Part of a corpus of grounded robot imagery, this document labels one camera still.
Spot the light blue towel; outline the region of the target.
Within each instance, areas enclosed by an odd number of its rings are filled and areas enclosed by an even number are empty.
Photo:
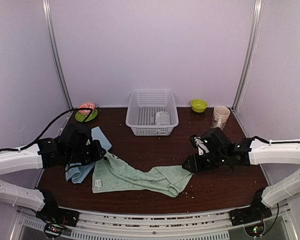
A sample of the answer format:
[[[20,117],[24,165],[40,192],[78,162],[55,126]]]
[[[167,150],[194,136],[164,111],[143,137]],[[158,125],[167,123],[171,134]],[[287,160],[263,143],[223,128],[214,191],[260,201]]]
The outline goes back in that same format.
[[[105,150],[109,151],[113,145],[110,143],[106,135],[103,133],[99,126],[92,128],[91,130],[92,140],[98,140],[100,146]],[[73,184],[81,184],[88,174],[94,169],[95,155],[93,152],[84,151],[85,155],[80,155],[79,160],[83,162],[70,163],[65,168],[65,180],[67,182],[71,181]]]

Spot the green panda towel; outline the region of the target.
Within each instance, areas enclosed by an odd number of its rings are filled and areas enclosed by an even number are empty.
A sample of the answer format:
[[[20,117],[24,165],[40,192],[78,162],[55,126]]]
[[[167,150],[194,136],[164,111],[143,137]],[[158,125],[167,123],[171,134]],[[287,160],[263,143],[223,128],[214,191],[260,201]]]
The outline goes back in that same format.
[[[143,172],[130,166],[116,155],[107,152],[95,163],[92,174],[92,192],[148,190],[177,197],[185,190],[193,174],[180,165],[155,166]]]

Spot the white plastic basket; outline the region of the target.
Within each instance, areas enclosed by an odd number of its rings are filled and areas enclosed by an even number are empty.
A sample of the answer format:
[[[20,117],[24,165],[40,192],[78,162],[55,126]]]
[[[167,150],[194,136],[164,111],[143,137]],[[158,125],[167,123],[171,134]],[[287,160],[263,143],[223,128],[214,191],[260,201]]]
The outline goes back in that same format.
[[[155,125],[156,113],[170,114],[170,125]],[[125,124],[135,136],[169,136],[179,124],[175,95],[167,90],[137,90],[130,94]]]

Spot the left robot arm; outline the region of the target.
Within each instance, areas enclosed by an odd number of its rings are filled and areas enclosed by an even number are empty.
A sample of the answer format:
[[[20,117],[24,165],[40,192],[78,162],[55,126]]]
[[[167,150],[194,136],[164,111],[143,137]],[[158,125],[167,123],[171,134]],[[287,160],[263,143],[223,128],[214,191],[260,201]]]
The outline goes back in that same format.
[[[56,138],[36,139],[19,148],[0,149],[0,176],[23,170],[86,166],[101,160],[106,152],[100,141],[93,139],[91,127],[74,123]],[[0,202],[43,213],[51,222],[62,218],[51,192],[24,188],[1,179]]]

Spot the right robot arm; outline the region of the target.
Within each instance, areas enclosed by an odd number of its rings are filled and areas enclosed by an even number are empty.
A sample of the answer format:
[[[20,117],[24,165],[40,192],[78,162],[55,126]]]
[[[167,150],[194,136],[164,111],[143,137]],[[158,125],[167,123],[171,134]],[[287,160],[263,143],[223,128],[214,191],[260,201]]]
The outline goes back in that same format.
[[[300,139],[266,140],[259,136],[243,138],[235,143],[219,127],[203,135],[190,137],[197,153],[189,155],[182,168],[191,172],[204,172],[221,166],[256,166],[262,164],[292,164],[299,169],[274,185],[256,192],[246,210],[249,220],[258,220],[266,209],[300,193]]]

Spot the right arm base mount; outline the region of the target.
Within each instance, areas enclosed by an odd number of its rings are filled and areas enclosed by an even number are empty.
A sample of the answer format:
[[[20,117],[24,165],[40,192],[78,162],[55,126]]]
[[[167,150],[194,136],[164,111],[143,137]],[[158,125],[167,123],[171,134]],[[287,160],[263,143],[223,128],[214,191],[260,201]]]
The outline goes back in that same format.
[[[266,232],[265,219],[272,216],[268,208],[237,208],[229,212],[232,226],[243,226],[245,233],[251,238],[261,237]]]

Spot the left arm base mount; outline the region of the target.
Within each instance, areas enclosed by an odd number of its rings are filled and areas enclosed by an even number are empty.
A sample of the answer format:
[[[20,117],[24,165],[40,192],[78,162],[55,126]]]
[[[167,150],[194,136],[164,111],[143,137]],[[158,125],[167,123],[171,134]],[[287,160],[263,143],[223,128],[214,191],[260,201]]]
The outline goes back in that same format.
[[[47,213],[33,211],[35,217],[45,223],[43,233],[49,239],[59,238],[69,227],[76,227],[80,213],[75,210],[60,208],[58,213],[48,216]]]

